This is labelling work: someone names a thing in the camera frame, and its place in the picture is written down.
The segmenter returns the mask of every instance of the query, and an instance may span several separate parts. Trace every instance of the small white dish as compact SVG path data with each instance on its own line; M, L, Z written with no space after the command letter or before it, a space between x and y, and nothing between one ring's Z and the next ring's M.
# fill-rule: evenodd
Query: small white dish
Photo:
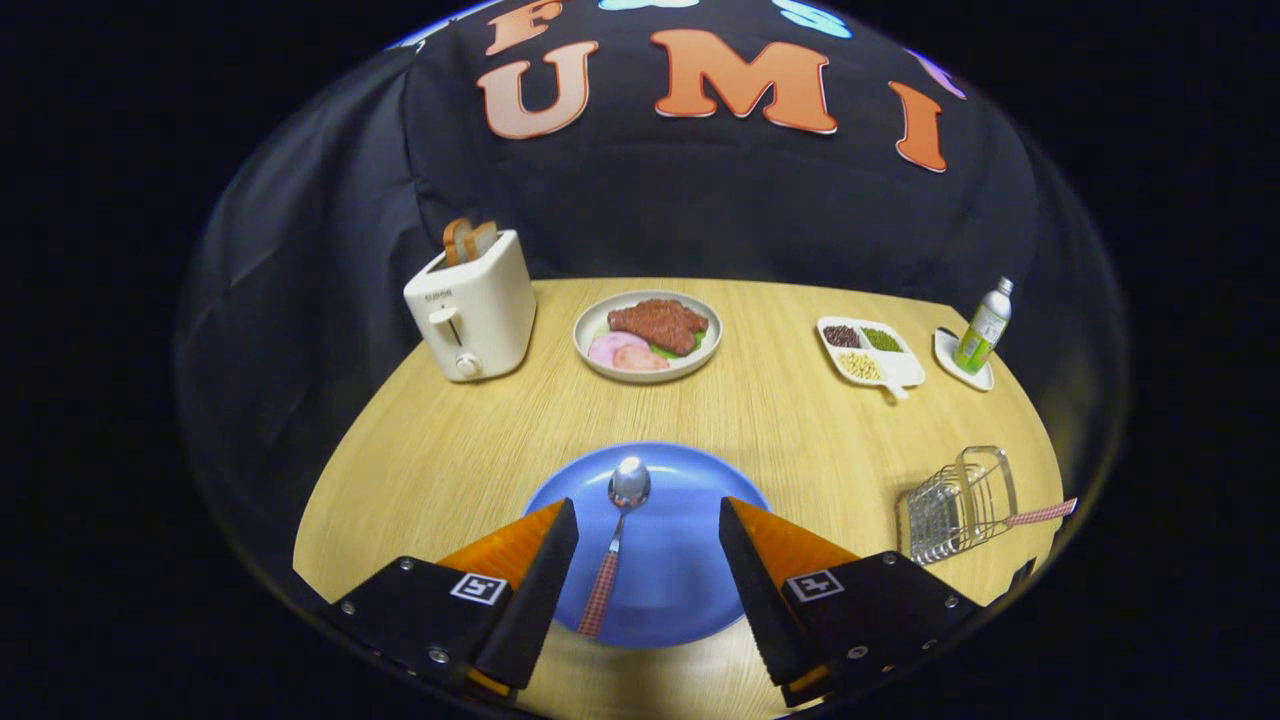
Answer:
M854 328L860 347L840 347L828 342L824 331L833 325ZM902 351L892 352L876 350L876 347L872 346L870 341L867 338L867 333L863 332L864 328L877 329L888 334L897 342ZM920 360L915 356L915 354L911 352L911 346L902 340L902 336L900 336L897 331L884 323L827 315L818 319L818 337L822 338L822 345L827 348L827 354L831 356L831 363L836 366L836 370L851 383L884 387L899 400L905 400L906 391L902 389L904 387L918 386L924 382L924 368L920 365ZM881 379L869 380L845 370L840 365L840 356L845 354L864 355L874 360L876 365L879 368Z
M951 373L960 379L966 386L987 392L996 387L996 374L991 372L991 363L987 363L974 374L965 373L956 366L956 361L952 356L956 351L956 345L960 343L960 338L948 333L947 331L938 328L933 331L933 356L937 357L938 365L942 369Z
M707 333L698 350L684 357L668 357L669 366L660 370L625 370L595 361L589 351L595 338L609 332L609 313L631 307L643 300L675 300L707 318ZM625 383L649 384L682 378L705 365L719 347L723 331L719 315L701 300L666 290L637 290L602 300L579 315L577 323L573 325L573 347L577 348L579 356L588 366L607 378Z

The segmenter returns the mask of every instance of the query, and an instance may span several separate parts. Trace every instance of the bottle label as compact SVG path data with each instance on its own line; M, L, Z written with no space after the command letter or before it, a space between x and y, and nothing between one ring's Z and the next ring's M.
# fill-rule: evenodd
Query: bottle label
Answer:
M980 370L1007 324L1009 320L996 315L986 305L978 307L973 322L969 323L969 331L956 347L954 357L956 366L970 374Z
M1000 336L1005 332L1005 325L1007 324L1009 320L992 313L986 305L978 307L978 313L973 316L973 332L992 346L995 346L996 341L1000 340Z

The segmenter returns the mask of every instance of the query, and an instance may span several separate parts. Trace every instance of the wire basket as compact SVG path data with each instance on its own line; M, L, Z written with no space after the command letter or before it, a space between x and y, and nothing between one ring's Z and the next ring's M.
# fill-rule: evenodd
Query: wire basket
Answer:
M966 447L954 464L897 501L899 547L902 555L928 565L1007 532L1005 519L1016 514L1014 474L1005 451Z

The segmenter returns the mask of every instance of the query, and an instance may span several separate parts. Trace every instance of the plate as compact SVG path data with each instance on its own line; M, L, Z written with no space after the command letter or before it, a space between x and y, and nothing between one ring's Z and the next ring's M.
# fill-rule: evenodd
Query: plate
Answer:
M832 325L847 325L854 328L858 334L860 347L838 347L828 342L823 331ZM864 332L868 328L888 334L897 342L902 351L892 352L876 350ZM911 346L908 345L897 331L884 323L827 315L818 319L818 337L822 338L822 345L827 348L827 355L831 356L831 363L836 366L836 370L851 383L887 387L893 392L893 395L906 397L906 393L902 392L902 387L918 386L924 382L924 368L920 365L920 360L915 356L915 354L911 352ZM861 355L873 360L877 368L879 368L882 379L870 380L860 378L842 368L840 365L840 357L846 354Z
M742 602L719 544L719 503L737 497L769 509L760 491L723 460L682 445L641 442L598 450L558 470L534 493L525 512L562 497L573 500L577 551L568 568L556 621L576 630L609 550L618 509L609 475L635 455L649 469L649 501L627 514L618 574L598 642L626 648L694 642L733 624Z
M951 334L948 331L943 328L933 331L933 356L938 360L938 365L942 365L943 370L960 378L960 382L978 388L982 392L987 392L996 387L996 374L991 372L991 363L987 363L980 370L972 375L956 365L956 361L952 360L952 355L955 355L956 345L959 343L960 338Z
M622 307L631 307L641 300L676 300L684 304L685 307L707 318L707 334L703 336L699 347L684 357L667 357L666 360L669 366L660 370L623 370L593 360L588 351L595 338L609 332L609 313L612 310L621 310ZM723 329L719 315L701 300L664 290L639 290L602 300L589 307L586 313L579 315L577 323L573 325L573 346L577 348L577 354L582 357L584 363L607 378L627 383L660 383L682 378L707 364L719 347Z

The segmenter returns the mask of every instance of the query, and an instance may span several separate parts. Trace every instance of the bottle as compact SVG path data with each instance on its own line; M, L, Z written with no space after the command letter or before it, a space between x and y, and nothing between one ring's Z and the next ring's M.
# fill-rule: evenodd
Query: bottle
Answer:
M982 299L982 305L973 314L969 329L956 345L952 359L956 366L970 375L987 364L987 356L996 350L996 342L1009 325L1009 318L1014 314L1014 306L1009 301L1009 293L1014 291L1014 281L1000 278L996 290Z

